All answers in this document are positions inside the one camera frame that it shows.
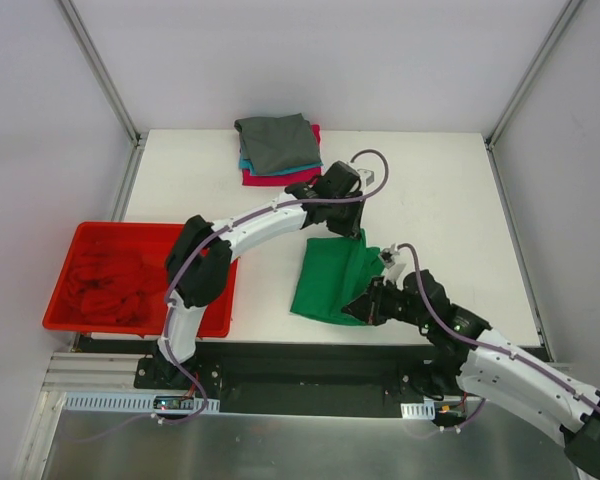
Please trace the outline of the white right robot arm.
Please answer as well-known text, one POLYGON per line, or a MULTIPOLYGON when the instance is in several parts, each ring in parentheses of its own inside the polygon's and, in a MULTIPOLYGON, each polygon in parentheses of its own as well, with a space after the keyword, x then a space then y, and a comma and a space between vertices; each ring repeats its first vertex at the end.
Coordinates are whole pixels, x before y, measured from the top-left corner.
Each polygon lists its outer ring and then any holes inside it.
POLYGON ((368 325, 396 320, 416 326, 438 353, 430 369, 437 392, 459 389, 509 411, 600 479, 600 389, 539 360, 452 303, 429 271, 407 275, 401 286, 375 277, 342 310, 368 325))

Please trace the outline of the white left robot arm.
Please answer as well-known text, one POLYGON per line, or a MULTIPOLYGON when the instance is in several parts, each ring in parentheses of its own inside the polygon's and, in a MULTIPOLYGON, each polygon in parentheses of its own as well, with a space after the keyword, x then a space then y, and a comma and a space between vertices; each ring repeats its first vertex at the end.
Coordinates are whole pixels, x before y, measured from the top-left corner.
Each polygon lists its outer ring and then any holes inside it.
POLYGON ((226 289, 232 263, 281 235, 324 223, 343 237, 357 237, 364 206, 358 171, 338 161, 310 182, 285 188, 272 201, 238 216, 207 221, 190 218, 165 261, 167 316, 157 341, 156 375, 168 388, 184 387, 188 362, 208 306, 226 289))

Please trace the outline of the green t-shirt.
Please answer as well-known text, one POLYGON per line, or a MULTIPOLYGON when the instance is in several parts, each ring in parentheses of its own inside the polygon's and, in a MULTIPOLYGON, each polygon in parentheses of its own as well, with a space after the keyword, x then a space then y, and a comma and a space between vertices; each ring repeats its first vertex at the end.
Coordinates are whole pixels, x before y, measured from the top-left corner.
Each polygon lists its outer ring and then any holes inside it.
POLYGON ((379 254, 364 236, 308 239, 290 312, 331 325, 362 326, 342 309, 383 272, 379 254))

